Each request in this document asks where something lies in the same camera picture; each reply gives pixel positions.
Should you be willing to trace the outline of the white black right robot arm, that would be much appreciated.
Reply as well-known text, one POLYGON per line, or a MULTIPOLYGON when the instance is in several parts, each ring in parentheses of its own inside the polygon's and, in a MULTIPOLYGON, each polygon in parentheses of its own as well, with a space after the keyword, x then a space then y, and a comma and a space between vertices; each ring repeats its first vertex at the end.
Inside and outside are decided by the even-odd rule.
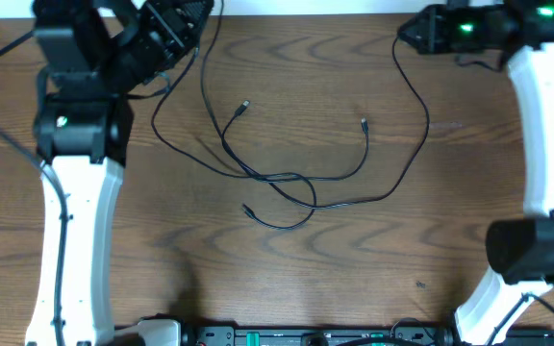
POLYGON ((458 306, 439 345, 533 345, 544 332, 512 326, 554 288, 554 0, 473 7, 451 1, 425 7, 397 32, 421 55, 499 52, 513 84, 523 138, 523 215, 490 224, 480 283, 458 306))

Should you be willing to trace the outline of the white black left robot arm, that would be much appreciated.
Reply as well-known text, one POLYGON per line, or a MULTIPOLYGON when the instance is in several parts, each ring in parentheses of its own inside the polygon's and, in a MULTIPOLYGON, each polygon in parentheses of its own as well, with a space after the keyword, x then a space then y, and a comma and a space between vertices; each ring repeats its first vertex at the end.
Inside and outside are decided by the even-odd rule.
POLYGON ((156 315, 118 328, 110 300, 113 217, 134 122, 131 101, 182 58, 194 60, 210 1, 37 1, 47 60, 34 124, 45 217, 29 345, 188 345, 156 315))

